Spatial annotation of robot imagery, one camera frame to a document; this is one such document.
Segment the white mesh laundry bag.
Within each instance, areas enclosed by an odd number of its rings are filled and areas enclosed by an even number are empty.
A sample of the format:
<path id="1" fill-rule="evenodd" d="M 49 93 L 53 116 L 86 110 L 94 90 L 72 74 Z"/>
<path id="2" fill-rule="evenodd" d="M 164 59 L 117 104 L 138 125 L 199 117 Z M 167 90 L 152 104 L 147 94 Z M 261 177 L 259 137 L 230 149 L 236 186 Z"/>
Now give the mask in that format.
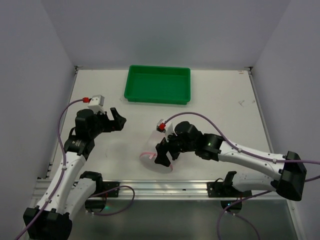
<path id="1" fill-rule="evenodd" d="M 155 163 L 156 157 L 158 156 L 156 145 L 159 144 L 164 137 L 164 133 L 154 130 L 144 144 L 139 155 L 139 160 L 142 165 L 148 170 L 161 174 L 169 174 L 173 171 L 172 164 L 169 167 L 166 167 L 161 164 Z"/>

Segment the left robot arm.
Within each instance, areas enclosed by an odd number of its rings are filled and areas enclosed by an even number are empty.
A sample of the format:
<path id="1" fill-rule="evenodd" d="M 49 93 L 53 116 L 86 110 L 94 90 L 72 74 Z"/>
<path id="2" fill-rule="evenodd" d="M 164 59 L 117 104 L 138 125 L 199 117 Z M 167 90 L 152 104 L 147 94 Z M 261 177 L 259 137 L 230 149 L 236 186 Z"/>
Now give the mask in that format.
<path id="1" fill-rule="evenodd" d="M 35 207 L 28 207 L 23 220 L 32 240 L 66 240 L 69 238 L 76 212 L 92 194 L 102 190 L 102 175 L 86 172 L 80 178 L 80 185 L 74 182 L 95 147 L 95 138 L 102 133 L 121 131 L 126 118 L 117 109 L 95 112 L 91 108 L 79 110 L 75 126 L 70 130 L 62 146 L 62 159 L 48 189 Z"/>

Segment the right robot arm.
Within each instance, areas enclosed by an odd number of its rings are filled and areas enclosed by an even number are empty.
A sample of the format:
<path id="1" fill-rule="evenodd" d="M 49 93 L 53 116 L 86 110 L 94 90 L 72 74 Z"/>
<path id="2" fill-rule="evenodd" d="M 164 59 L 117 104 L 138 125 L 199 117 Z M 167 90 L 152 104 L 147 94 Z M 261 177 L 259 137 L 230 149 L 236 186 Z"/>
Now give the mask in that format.
<path id="1" fill-rule="evenodd" d="M 228 172 L 221 187 L 225 194 L 270 191 L 288 200 L 302 200 L 307 169 L 293 151 L 282 155 L 242 147 L 227 142 L 220 135 L 202 133 L 188 121 L 182 121 L 175 127 L 162 121 L 156 130 L 164 134 L 155 147 L 154 162 L 157 165 L 169 168 L 181 153 L 193 152 L 207 161 L 232 163 L 256 172 Z"/>

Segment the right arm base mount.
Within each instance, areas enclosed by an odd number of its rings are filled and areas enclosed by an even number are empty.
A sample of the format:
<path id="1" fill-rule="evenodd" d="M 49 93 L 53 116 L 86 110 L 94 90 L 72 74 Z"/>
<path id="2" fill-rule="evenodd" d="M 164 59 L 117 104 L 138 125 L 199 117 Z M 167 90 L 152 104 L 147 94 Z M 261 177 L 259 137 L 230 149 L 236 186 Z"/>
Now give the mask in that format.
<path id="1" fill-rule="evenodd" d="M 209 198 L 228 198 L 220 201 L 223 209 L 239 199 L 252 196 L 251 190 L 239 191 L 232 186 L 236 174 L 236 171 L 229 171 L 224 179 L 218 178 L 206 183 Z"/>

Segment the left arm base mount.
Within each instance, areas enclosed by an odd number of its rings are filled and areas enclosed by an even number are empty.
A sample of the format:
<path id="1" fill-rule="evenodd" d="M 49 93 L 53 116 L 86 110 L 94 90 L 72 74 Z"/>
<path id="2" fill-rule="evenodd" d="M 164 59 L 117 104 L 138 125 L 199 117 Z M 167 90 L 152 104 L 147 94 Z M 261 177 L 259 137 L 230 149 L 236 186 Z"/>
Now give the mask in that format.
<path id="1" fill-rule="evenodd" d="M 98 189 L 97 193 L 109 191 L 113 188 L 119 187 L 120 183 L 118 181 L 104 181 L 102 187 Z M 88 212 L 99 212 L 107 210 L 108 199 L 115 199 L 119 196 L 119 189 L 109 191 L 104 194 L 97 195 L 87 199 L 84 203 L 84 207 Z"/>

